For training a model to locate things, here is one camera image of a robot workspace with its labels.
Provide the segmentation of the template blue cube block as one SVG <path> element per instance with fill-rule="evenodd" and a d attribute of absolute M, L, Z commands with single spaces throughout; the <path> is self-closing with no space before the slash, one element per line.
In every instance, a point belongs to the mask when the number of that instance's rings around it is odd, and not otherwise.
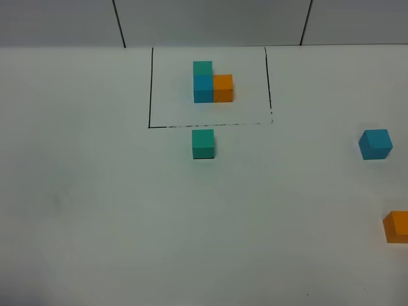
<path fill-rule="evenodd" d="M 214 102 L 213 76 L 194 75 L 193 94 L 195 103 L 213 103 Z"/>

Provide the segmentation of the template orange cube block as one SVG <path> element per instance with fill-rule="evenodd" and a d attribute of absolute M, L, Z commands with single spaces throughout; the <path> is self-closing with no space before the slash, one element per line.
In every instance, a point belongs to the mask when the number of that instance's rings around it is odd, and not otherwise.
<path fill-rule="evenodd" d="M 233 75 L 214 75 L 213 86 L 214 103 L 227 103 L 233 101 Z"/>

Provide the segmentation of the template green cube block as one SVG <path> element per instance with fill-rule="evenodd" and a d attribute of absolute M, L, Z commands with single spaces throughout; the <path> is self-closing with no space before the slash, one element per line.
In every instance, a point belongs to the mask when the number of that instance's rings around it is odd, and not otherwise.
<path fill-rule="evenodd" d="M 194 61 L 193 62 L 193 75 L 212 75 L 213 67 L 212 61 Z"/>

